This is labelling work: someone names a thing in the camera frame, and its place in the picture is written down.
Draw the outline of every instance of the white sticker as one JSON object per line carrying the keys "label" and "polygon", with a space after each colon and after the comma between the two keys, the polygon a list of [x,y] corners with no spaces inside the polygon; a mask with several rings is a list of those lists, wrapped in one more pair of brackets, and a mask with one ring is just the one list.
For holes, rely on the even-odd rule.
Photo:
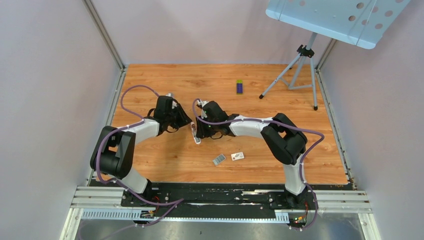
{"label": "white sticker", "polygon": [[245,155],[243,154],[243,152],[241,151],[241,152],[236,152],[236,153],[233,153],[233,154],[231,154],[231,159],[233,160],[233,161],[235,161],[235,160],[239,160],[239,159],[244,159],[245,158]]}

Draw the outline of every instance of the wood-grain platform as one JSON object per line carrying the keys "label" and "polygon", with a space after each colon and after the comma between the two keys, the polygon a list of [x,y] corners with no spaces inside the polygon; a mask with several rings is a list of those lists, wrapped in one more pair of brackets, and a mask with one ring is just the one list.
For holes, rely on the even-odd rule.
{"label": "wood-grain platform", "polygon": [[[196,98],[216,101],[227,114],[266,118],[286,114],[298,127],[325,134],[325,140],[305,159],[305,176],[312,184],[346,184],[345,171],[319,86],[318,111],[313,110],[311,88],[288,90],[278,82],[263,98],[259,95],[285,68],[281,64],[131,64],[122,92],[143,84],[159,94],[174,93],[195,122],[192,102]],[[285,79],[291,80],[294,69]],[[310,84],[305,66],[296,85]],[[243,80],[243,95],[236,94],[236,80]],[[124,105],[143,116],[156,105],[156,96],[145,88],[131,90]],[[139,119],[117,106],[113,126],[125,126]],[[306,134],[309,147],[319,137]],[[244,152],[245,159],[232,161],[231,154]],[[212,160],[219,154],[227,159],[218,166]],[[133,166],[151,181],[207,183],[284,183],[283,166],[271,154],[263,139],[224,136],[203,139],[195,144],[189,126],[175,133],[163,133],[136,146]]]}

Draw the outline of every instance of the wire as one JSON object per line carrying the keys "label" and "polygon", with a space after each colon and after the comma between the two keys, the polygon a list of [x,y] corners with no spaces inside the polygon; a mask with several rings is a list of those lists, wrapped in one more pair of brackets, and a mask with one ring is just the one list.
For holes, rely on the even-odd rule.
{"label": "wire", "polygon": [[148,111],[147,116],[150,117],[150,114],[152,114],[152,112],[155,110],[156,108],[152,108]]}
{"label": "wire", "polygon": [[210,139],[217,140],[217,139],[221,139],[223,136],[224,136],[224,135],[221,133],[221,136],[220,136],[220,137],[213,138],[212,136],[210,136]]}
{"label": "wire", "polygon": [[180,127],[179,127],[179,126],[177,126],[175,131],[169,131],[168,129],[166,129],[166,130],[165,130],[165,132],[168,132],[168,133],[170,133],[170,134],[173,134],[173,133],[175,133],[176,131],[178,131],[179,129],[180,129]]}
{"label": "wire", "polygon": [[[261,122],[261,123],[271,123],[271,124],[277,124],[278,126],[281,126],[281,127],[284,127],[284,128],[288,128],[288,129],[291,129],[291,130],[295,130],[295,131],[299,131],[299,132],[305,132],[305,133],[310,133],[310,134],[315,134],[315,135],[318,135],[318,136],[320,136],[320,139],[318,139],[316,142],[314,142],[305,152],[304,152],[304,154],[302,155],[302,157],[300,158],[300,160],[299,160],[299,164],[300,165],[303,165],[304,164],[304,160],[305,160],[305,157],[308,155],[308,153],[313,149],[313,148],[315,148],[315,146],[317,146],[320,142],[322,142],[323,140],[324,140],[324,138],[325,138],[325,136],[324,136],[324,134],[322,134],[321,132],[318,132],[318,131],[314,131],[314,130],[309,130],[309,129],[304,129],[304,128],[299,128],[299,127],[295,127],[295,126],[291,126],[291,125],[287,125],[287,124],[284,124],[284,123],[282,123],[282,122],[279,122],[279,121],[275,121],[275,120],[263,120],[263,119],[259,119],[259,118],[252,118],[252,117],[247,117],[247,118],[244,118],[244,119],[232,119],[232,120],[227,120],[227,121],[221,121],[221,122],[209,122],[209,121],[205,121],[205,120],[203,120],[201,117],[199,117],[197,114],[196,114],[196,102],[197,101],[201,101],[199,98],[196,98],[194,101],[193,101],[193,104],[191,105],[191,108],[192,108],[192,110],[193,110],[193,113],[194,113],[194,116],[199,120],[199,121],[201,121],[202,123],[205,123],[205,124],[209,124],[209,125],[221,125],[221,124],[228,124],[228,123],[234,123],[234,122],[243,122],[243,121],[253,121],[253,122]],[[306,225],[306,226],[304,226],[304,227],[302,227],[302,228],[299,228],[299,227],[293,227],[293,229],[295,229],[295,230],[301,230],[301,229],[308,229],[308,228],[310,228],[313,224],[314,224],[314,222],[315,222],[315,220],[317,219],[317,215],[318,215],[318,201],[317,201],[317,195],[315,194],[315,192],[314,192],[314,190],[312,189],[312,187],[306,182],[306,180],[304,179],[304,177],[303,177],[303,171],[302,171],[302,169],[303,169],[303,167],[299,167],[299,174],[300,174],[300,180],[302,181],[302,182],[304,182],[304,184],[306,185],[306,187],[308,188],[308,190],[312,193],[312,196],[313,196],[313,202],[314,202],[314,205],[315,205],[315,214],[314,214],[314,216],[313,216],[313,219],[312,219],[312,221],[310,222],[310,224],[308,224],[308,225]]]}
{"label": "wire", "polygon": [[296,218],[296,223],[297,223],[297,221],[302,220],[302,219],[305,219],[306,220],[306,218],[308,217],[309,205],[308,205],[308,202],[307,201],[305,201],[305,207],[306,207],[306,211],[305,211],[304,215],[303,216],[300,216],[300,217],[297,217]]}
{"label": "wire", "polygon": [[[154,196],[154,198],[157,200],[157,203],[160,203],[161,202],[161,200],[159,199],[158,196]],[[156,206],[156,210],[154,211],[154,213],[157,213],[158,212],[158,209],[159,209],[159,206]]]}
{"label": "wire", "polygon": [[151,222],[146,223],[146,224],[131,224],[131,225],[125,226],[125,227],[123,227],[123,228],[121,228],[121,229],[119,229],[119,230],[117,230],[117,231],[115,231],[115,232],[112,232],[111,234],[109,234],[109,235],[107,235],[107,236],[103,237],[103,238],[102,238],[102,239],[100,239],[100,240],[108,239],[108,238],[112,237],[113,235],[116,235],[116,234],[118,234],[118,233],[120,233],[120,232],[122,232],[122,231],[124,231],[124,230],[130,229],[130,228],[133,228],[133,227],[138,227],[138,226],[140,226],[140,225],[141,225],[141,227],[142,227],[142,228],[144,228],[144,227],[147,227],[147,226],[152,226],[152,225],[154,225],[154,224],[157,224],[160,220],[162,220],[162,218],[163,218],[164,216],[166,216],[169,212],[171,212],[171,210],[172,210],[172,209],[174,209],[174,208],[176,208],[176,207],[177,207],[177,205],[176,205],[176,204],[174,204],[174,205],[173,205],[170,209],[168,209],[168,211],[166,211],[166,212],[165,212],[165,214],[163,214],[162,216],[160,216],[158,219],[156,219],[156,220],[154,220],[154,221],[151,221]]}

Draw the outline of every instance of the metal track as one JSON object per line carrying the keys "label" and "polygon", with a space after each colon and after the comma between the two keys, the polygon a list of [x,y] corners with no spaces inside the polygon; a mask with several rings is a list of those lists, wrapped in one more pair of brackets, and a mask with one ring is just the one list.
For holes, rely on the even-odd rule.
{"label": "metal track", "polygon": [[98,32],[100,33],[101,37],[104,40],[104,43],[106,44],[107,48],[110,51],[110,54],[112,54],[113,59],[116,62],[116,65],[120,68],[121,71],[124,70],[125,64],[122,61],[116,47],[114,46],[111,37],[108,34],[108,31],[106,31],[105,25],[103,24],[102,20],[100,19],[99,14],[97,13],[97,10],[92,2],[92,0],[82,0],[85,7],[88,10],[88,13],[90,14],[95,26],[98,29]]}
{"label": "metal track", "polygon": [[358,214],[360,225],[362,227],[365,240],[381,240],[379,229],[377,228],[374,214],[360,213]]}
{"label": "metal track", "polygon": [[[153,211],[154,207],[123,207],[121,206],[122,187],[86,187],[79,186],[73,197],[71,208],[84,209],[115,209],[115,210],[143,210]],[[243,194],[260,194],[269,191],[257,189]],[[371,206],[365,191],[349,190],[316,190],[314,191],[318,200],[320,213],[372,213]],[[277,213],[300,213],[303,210],[283,209]]]}
{"label": "metal track", "polygon": [[340,154],[340,158],[341,161],[343,163],[343,168],[344,168],[344,172],[346,174],[347,180],[350,181],[353,184],[353,188],[357,189],[357,185],[355,183],[355,178],[351,172],[351,167],[349,164],[349,160],[345,155],[345,148],[343,145],[343,142],[341,140],[341,137],[339,136],[339,127],[338,124],[334,118],[334,113],[333,113],[333,108],[331,107],[330,101],[327,97],[327,93],[326,93],[326,85],[323,82],[323,77],[321,75],[321,71],[317,70],[316,71],[316,80],[318,81],[319,84],[319,88],[321,89],[321,94],[322,94],[322,98],[324,100],[325,103],[325,108],[327,111],[327,115],[328,115],[328,119],[330,121],[331,124],[331,129],[335,138],[335,143],[337,145],[337,149],[338,149],[338,153]]}
{"label": "metal track", "polygon": [[315,67],[316,70],[320,71],[324,67],[324,64],[326,63],[327,59],[329,58],[330,53],[334,49],[334,46],[336,45],[337,42],[338,41],[334,38],[332,38],[330,40],[330,42],[328,43],[327,47],[324,50],[324,53],[321,56],[321,59],[319,59],[318,64]]}
{"label": "metal track", "polygon": [[119,80],[116,83],[115,86],[115,90],[113,93],[113,98],[112,98],[112,102],[109,108],[109,114],[107,116],[107,120],[106,120],[106,125],[111,125],[112,124],[112,120],[114,119],[114,115],[115,115],[115,111],[117,109],[117,104],[119,101],[119,97],[121,95],[121,91],[122,91],[122,87],[124,85],[124,80],[125,80],[125,76],[127,75],[127,68],[125,67],[120,76],[119,76]]}
{"label": "metal track", "polygon": [[65,224],[63,225],[60,240],[74,240],[77,235],[78,226],[84,210],[81,208],[70,208],[67,214]]}

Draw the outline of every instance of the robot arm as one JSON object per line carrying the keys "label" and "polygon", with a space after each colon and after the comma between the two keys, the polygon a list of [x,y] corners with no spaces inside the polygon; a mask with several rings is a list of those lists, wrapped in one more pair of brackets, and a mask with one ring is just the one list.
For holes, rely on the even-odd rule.
{"label": "robot arm", "polygon": [[[214,101],[202,101],[197,105],[202,109],[201,118],[208,122],[224,122],[237,119],[248,119],[248,117],[231,114],[227,115]],[[299,159],[305,152],[308,139],[300,132],[279,126],[275,123],[264,121],[277,121],[286,125],[296,127],[295,124],[283,113],[278,113],[274,117],[262,118],[258,121],[234,121],[220,125],[208,125],[196,119],[197,137],[206,138],[213,136],[216,132],[222,135],[238,137],[250,136],[264,139],[274,157],[283,164],[286,176],[285,188],[294,196],[305,194],[305,183],[301,181]]]}
{"label": "robot arm", "polygon": [[[168,132],[168,127],[178,130],[191,123],[181,105],[171,96],[159,96],[156,108],[149,111],[143,124],[116,132],[109,137],[100,153],[100,171],[119,179],[138,194],[148,197],[151,182],[133,168],[135,146],[142,141]],[[90,166],[96,170],[95,160],[102,140],[116,127],[105,126],[100,133],[91,156]]]}

